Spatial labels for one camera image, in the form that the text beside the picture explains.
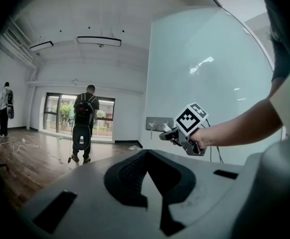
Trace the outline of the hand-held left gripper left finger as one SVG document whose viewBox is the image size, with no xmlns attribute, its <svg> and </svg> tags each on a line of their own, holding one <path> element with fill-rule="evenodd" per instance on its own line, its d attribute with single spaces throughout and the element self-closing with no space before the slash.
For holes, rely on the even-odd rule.
<svg viewBox="0 0 290 239">
<path fill-rule="evenodd" d="M 104 185 L 104 175 L 114 164 L 136 151 L 78 166 L 38 192 L 19 211 L 26 224 L 48 239 L 165 239 L 160 229 L 162 196 L 149 175 L 141 193 L 148 206 L 122 205 Z M 77 194 L 74 202 L 52 234 L 33 223 L 50 202 L 62 191 Z"/>
</svg>

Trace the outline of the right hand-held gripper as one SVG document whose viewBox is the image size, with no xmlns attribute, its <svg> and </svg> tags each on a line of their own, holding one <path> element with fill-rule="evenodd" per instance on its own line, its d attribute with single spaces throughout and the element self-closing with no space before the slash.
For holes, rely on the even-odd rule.
<svg viewBox="0 0 290 239">
<path fill-rule="evenodd" d="M 187 155 L 204 155 L 205 149 L 190 139 L 199 127 L 207 120 L 209 114 L 198 104 L 187 104 L 174 119 L 178 129 L 172 129 L 159 135 L 160 140 L 175 140 L 183 147 Z"/>
</svg>

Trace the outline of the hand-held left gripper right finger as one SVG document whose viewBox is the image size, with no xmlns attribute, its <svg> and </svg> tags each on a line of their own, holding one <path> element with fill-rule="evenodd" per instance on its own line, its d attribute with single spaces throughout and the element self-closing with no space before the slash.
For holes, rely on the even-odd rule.
<svg viewBox="0 0 290 239">
<path fill-rule="evenodd" d="M 187 167 L 195 175 L 195 187 L 187 199 L 182 203 L 169 206 L 169 211 L 174 221 L 184 225 L 182 232 L 207 214 L 235 181 L 228 177 L 216 175 L 214 172 L 222 170 L 238 174 L 242 169 L 241 165 L 209 162 L 204 159 L 184 157 L 161 150 L 156 150 L 155 152 Z"/>
</svg>

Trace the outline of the metal door handle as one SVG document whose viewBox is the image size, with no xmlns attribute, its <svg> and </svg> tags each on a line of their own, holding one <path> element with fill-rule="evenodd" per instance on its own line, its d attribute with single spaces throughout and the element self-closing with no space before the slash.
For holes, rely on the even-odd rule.
<svg viewBox="0 0 290 239">
<path fill-rule="evenodd" d="M 163 117 L 146 117 L 145 129 L 150 131 L 152 137 L 153 132 L 168 132 L 175 127 L 173 118 L 163 118 Z"/>
</svg>

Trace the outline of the frosted glass door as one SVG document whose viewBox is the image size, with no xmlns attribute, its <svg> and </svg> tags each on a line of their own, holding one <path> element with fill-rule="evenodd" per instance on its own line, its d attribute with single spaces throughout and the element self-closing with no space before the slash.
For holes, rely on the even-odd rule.
<svg viewBox="0 0 290 239">
<path fill-rule="evenodd" d="M 151 25 L 146 117 L 175 118 L 196 102 L 208 114 L 204 126 L 233 119 L 265 98 L 270 58 L 251 30 L 221 8 L 194 7 L 157 18 Z M 142 136 L 146 149 L 185 156 L 159 139 Z"/>
</svg>

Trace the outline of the person's right forearm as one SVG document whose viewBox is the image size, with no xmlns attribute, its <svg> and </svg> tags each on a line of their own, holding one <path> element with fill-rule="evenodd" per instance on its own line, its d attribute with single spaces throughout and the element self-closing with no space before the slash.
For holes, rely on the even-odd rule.
<svg viewBox="0 0 290 239">
<path fill-rule="evenodd" d="M 282 127 L 270 97 L 259 101 L 230 121 L 197 130 L 190 139 L 201 149 L 209 146 L 245 145 L 266 139 Z"/>
</svg>

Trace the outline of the black oval bag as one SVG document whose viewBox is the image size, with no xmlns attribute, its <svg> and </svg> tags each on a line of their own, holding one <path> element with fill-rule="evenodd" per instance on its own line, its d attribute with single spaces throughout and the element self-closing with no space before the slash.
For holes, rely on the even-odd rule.
<svg viewBox="0 0 290 239">
<path fill-rule="evenodd" d="M 86 150 L 91 143 L 91 130 L 89 126 L 76 124 L 73 128 L 72 140 L 77 150 Z"/>
<path fill-rule="evenodd" d="M 9 90 L 7 93 L 7 115 L 9 119 L 14 118 L 14 107 L 13 107 L 13 91 Z"/>
</svg>

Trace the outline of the black backpack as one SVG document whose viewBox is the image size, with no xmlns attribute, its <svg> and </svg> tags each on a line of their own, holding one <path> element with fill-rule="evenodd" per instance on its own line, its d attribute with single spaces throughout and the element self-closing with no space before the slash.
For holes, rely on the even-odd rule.
<svg viewBox="0 0 290 239">
<path fill-rule="evenodd" d="M 86 100 L 85 93 L 80 95 L 80 100 L 74 105 L 75 124 L 89 126 L 94 116 L 94 108 L 90 100 Z"/>
</svg>

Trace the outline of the black framed window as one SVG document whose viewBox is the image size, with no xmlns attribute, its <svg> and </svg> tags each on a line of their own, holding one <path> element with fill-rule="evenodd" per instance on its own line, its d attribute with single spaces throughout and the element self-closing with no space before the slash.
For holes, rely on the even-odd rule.
<svg viewBox="0 0 290 239">
<path fill-rule="evenodd" d="M 43 110 L 43 130 L 60 137 L 70 136 L 74 128 L 74 103 L 76 95 L 47 93 Z M 100 109 L 94 120 L 93 141 L 113 141 L 113 116 L 115 99 L 99 97 Z"/>
</svg>

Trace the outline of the black rimmed ceiling light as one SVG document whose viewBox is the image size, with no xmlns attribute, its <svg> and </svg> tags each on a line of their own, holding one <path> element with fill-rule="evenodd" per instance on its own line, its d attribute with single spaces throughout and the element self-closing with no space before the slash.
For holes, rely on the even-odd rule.
<svg viewBox="0 0 290 239">
<path fill-rule="evenodd" d="M 42 49 L 46 49 L 46 48 L 50 48 L 50 47 L 53 47 L 54 44 L 52 41 L 47 41 L 47 42 L 43 42 L 43 43 L 40 43 L 40 44 L 37 44 L 35 46 L 32 46 L 30 47 L 30 51 L 31 52 L 36 52 L 36 51 L 39 51 L 39 50 L 42 50 Z"/>
<path fill-rule="evenodd" d="M 80 44 L 97 44 L 97 45 L 107 45 L 120 47 L 122 41 L 120 39 L 111 37 L 101 37 L 101 36 L 78 36 L 77 42 Z"/>
</svg>

